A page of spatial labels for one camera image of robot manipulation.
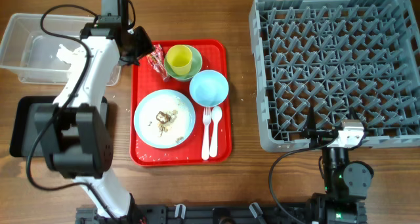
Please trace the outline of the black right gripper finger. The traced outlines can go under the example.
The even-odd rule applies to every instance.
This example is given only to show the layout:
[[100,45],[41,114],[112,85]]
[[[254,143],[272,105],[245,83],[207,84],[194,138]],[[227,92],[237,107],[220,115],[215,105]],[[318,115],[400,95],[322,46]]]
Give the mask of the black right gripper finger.
[[310,106],[308,116],[301,131],[301,135],[307,139],[312,139],[317,136],[316,122],[314,116],[314,108]]
[[355,111],[355,109],[353,107],[350,107],[348,109],[348,119],[350,119],[350,120],[358,120],[363,125],[364,133],[367,133],[368,132],[368,129],[366,128],[365,123],[359,118],[359,116],[357,115],[357,113],[356,113],[356,111]]

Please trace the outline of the white napkin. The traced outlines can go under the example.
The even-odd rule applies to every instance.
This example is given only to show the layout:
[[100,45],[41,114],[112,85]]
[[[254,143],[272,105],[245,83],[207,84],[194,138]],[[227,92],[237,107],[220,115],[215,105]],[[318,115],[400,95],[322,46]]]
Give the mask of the white napkin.
[[83,47],[78,47],[71,51],[63,44],[59,45],[56,57],[62,62],[69,64],[69,73],[79,72],[85,65],[86,51]]

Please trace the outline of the red snack wrapper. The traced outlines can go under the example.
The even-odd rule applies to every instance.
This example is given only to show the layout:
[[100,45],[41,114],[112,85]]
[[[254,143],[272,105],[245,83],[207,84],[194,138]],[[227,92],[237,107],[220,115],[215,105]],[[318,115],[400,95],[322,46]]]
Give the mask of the red snack wrapper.
[[160,44],[154,45],[154,50],[146,56],[148,64],[161,76],[164,82],[168,82],[171,76],[167,73],[164,65],[163,48]]

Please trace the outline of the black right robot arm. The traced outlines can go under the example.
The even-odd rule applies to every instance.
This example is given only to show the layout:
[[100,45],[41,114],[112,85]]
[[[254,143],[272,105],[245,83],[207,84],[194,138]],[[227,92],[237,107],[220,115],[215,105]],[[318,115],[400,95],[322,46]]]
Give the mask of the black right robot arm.
[[349,151],[358,148],[365,137],[365,127],[353,109],[350,118],[330,131],[319,131],[313,107],[310,107],[301,134],[310,139],[310,148],[322,150],[318,162],[325,185],[323,194],[314,193],[306,202],[305,223],[367,223],[363,201],[374,176],[371,166],[350,161]]

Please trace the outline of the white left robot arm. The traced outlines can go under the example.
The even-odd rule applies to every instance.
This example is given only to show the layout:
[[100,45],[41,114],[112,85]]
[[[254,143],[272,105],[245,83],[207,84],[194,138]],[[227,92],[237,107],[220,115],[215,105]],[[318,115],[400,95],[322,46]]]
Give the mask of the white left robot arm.
[[117,64],[138,64],[154,49],[139,26],[86,24],[77,39],[82,52],[73,64],[63,91],[51,105],[40,106],[35,115],[38,135],[32,148],[42,147],[47,167],[71,179],[96,205],[103,223],[140,223],[144,216],[134,198],[111,168],[113,142],[100,116],[102,98]]

